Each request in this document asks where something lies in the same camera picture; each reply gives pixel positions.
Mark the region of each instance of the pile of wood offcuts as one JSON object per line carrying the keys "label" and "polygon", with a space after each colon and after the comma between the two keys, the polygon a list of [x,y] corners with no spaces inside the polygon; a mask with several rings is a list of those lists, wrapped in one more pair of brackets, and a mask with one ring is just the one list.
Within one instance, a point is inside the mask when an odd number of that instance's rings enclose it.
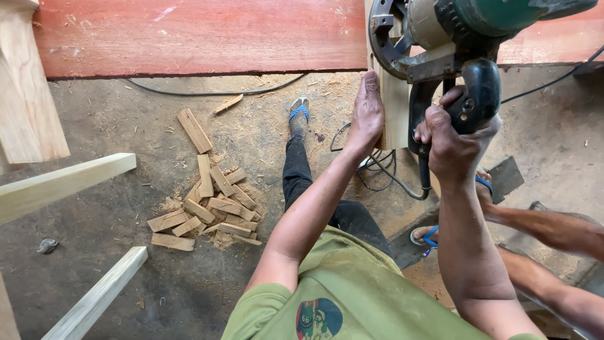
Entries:
{"label": "pile of wood offcuts", "polygon": [[206,152],[212,144],[191,111],[185,109],[177,118],[200,153],[200,179],[185,197],[182,208],[147,221],[153,231],[151,244],[192,251],[195,239],[187,235],[221,230],[232,234],[236,241],[261,245],[255,233],[261,219],[254,211],[257,204],[236,185],[246,177],[245,172],[239,168],[224,175],[217,166],[211,168]]}

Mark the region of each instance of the hand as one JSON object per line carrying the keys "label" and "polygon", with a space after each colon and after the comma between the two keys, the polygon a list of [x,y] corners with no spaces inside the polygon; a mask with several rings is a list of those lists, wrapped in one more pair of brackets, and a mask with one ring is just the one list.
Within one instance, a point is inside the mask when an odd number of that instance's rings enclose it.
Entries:
{"label": "hand", "polygon": [[432,142],[428,166],[441,187],[458,186],[474,181],[480,158],[501,127],[499,115],[472,134],[459,135],[451,126],[451,117],[443,105],[454,102],[463,92],[463,85],[453,87],[439,101],[439,106],[426,110],[426,120],[417,126],[415,140]]}
{"label": "hand", "polygon": [[378,74],[369,70],[361,79],[352,112],[352,124],[344,149],[367,157],[384,129],[384,106],[379,95]]}

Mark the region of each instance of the blue flip-flop strap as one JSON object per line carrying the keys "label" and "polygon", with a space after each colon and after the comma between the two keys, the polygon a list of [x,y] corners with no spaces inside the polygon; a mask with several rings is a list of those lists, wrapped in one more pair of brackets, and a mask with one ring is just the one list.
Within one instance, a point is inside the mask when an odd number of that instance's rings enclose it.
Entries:
{"label": "blue flip-flop strap", "polygon": [[298,112],[302,111],[304,113],[304,115],[306,116],[306,121],[308,121],[308,111],[306,111],[306,108],[304,107],[304,105],[300,105],[299,108],[295,109],[294,112],[292,112],[292,114],[289,115],[289,120],[292,120],[292,118],[294,118],[294,116],[296,114],[298,114]]}
{"label": "blue flip-flop strap", "polygon": [[484,184],[487,188],[489,188],[489,192],[491,193],[491,196],[493,196],[493,187],[489,184],[489,182],[483,180],[482,178],[476,176],[476,181]]}
{"label": "blue flip-flop strap", "polygon": [[438,248],[439,244],[430,240],[430,236],[432,236],[432,234],[434,234],[438,229],[439,229],[439,226],[436,224],[427,233],[423,234],[423,237],[422,237],[426,243],[428,243],[430,246],[432,246],[434,248]]}

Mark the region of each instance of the green t-shirt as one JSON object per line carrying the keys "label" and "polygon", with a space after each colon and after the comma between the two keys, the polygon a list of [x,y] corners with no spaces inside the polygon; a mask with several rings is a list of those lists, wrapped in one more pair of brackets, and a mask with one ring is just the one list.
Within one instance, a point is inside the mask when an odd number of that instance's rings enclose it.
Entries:
{"label": "green t-shirt", "polygon": [[222,340],[332,337],[490,339],[405,279],[386,254],[327,226],[300,265],[295,292],[277,283],[253,287],[237,302]]}

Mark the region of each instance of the red wooden plank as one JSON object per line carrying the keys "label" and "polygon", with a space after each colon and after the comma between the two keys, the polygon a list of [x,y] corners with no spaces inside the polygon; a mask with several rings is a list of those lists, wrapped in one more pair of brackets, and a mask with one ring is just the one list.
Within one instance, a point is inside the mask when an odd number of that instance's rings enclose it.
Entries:
{"label": "red wooden plank", "polygon": [[[44,0],[34,20],[52,80],[367,67],[361,0]],[[499,62],[572,64],[602,44],[604,1],[523,31]]]}

